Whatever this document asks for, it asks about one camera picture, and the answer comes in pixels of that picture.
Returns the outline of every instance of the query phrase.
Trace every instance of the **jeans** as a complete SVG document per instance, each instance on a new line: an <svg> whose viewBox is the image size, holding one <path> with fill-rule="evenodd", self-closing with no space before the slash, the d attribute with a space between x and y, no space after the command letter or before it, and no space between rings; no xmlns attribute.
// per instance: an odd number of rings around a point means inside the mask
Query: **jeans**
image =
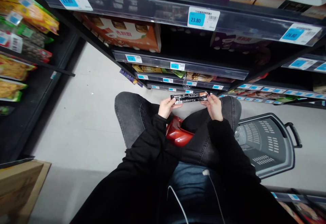
<svg viewBox="0 0 326 224"><path fill-rule="evenodd" d="M222 97L222 115L233 131L237 129L241 115L241 104L234 97ZM118 118L126 148L131 148L140 134L151 123L151 117L158 113L159 105L152 104L138 94L121 92L115 98L115 113ZM194 133L187 145L177 148L173 144L166 148L174 154L178 151L179 160L185 163L203 165L214 169L219 159L216 148L212 145L207 124L211 120L207 108L192 113L184 119L182 128Z"/></svg>

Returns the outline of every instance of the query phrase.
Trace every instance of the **orange product box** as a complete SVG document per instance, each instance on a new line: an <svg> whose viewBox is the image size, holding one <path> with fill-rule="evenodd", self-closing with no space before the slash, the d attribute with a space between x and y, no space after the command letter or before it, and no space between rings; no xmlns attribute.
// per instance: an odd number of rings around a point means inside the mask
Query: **orange product box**
<svg viewBox="0 0 326 224"><path fill-rule="evenodd" d="M92 30L111 45L161 52L161 30L158 23L97 14L82 14L81 16Z"/></svg>

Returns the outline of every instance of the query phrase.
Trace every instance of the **tile floor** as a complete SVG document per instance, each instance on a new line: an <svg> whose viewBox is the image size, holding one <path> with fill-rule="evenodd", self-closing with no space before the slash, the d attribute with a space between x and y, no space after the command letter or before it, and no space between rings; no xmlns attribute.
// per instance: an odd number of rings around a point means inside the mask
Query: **tile floor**
<svg viewBox="0 0 326 224"><path fill-rule="evenodd" d="M52 167L29 223L69 223L93 188L121 162L125 144L114 112L119 92L138 93L152 103L170 95L133 85L119 70L90 44L85 45L76 76L69 80L34 150L38 160L51 162ZM241 118L275 113L284 123L293 122L302 140L303 148L295 149L295 168L262 183L324 191L326 110L241 103ZM202 108L189 103L176 115L185 118Z"/></svg>

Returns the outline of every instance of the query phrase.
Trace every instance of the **hand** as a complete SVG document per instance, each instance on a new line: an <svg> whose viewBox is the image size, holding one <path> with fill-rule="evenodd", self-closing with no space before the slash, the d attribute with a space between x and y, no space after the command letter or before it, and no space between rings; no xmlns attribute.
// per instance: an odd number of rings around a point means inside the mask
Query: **hand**
<svg viewBox="0 0 326 224"><path fill-rule="evenodd" d="M207 107L212 120L223 121L222 102L217 96L208 95L207 101L200 101L200 103Z"/></svg>
<svg viewBox="0 0 326 224"><path fill-rule="evenodd" d="M176 102L175 98L173 98L172 100L171 98L162 100L160 103L158 115L163 117L164 119L167 119L173 109L182 107L182 103L175 104L175 102Z"/></svg>

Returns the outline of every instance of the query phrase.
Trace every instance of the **black jacket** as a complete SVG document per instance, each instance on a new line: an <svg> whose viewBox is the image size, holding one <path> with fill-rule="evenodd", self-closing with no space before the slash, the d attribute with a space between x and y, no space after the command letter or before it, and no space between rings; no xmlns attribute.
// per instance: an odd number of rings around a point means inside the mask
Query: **black jacket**
<svg viewBox="0 0 326 224"><path fill-rule="evenodd" d="M219 173L227 196L224 204L233 222L296 224L260 184L228 121L213 120L208 127L219 152ZM126 150L123 162L96 186L71 223L164 223L167 182L178 164L178 150L174 156L165 150L170 143L165 134L166 120L155 115L151 127Z"/></svg>

